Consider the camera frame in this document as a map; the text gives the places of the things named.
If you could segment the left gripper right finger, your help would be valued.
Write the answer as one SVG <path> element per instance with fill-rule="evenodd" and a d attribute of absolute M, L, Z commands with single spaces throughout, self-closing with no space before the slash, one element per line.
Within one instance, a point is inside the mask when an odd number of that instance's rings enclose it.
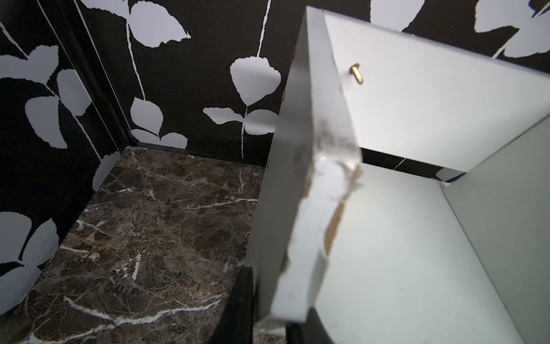
<path fill-rule="evenodd" d="M 333 344 L 315 310 L 310 308 L 305 322 L 288 322 L 285 328 L 287 344 Z"/>

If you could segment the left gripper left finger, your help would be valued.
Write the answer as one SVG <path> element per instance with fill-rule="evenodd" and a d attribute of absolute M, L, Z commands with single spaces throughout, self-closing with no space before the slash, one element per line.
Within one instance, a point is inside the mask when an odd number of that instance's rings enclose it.
<path fill-rule="evenodd" d="M 208 343 L 253 343 L 254 275 L 241 267 L 220 321 Z"/>

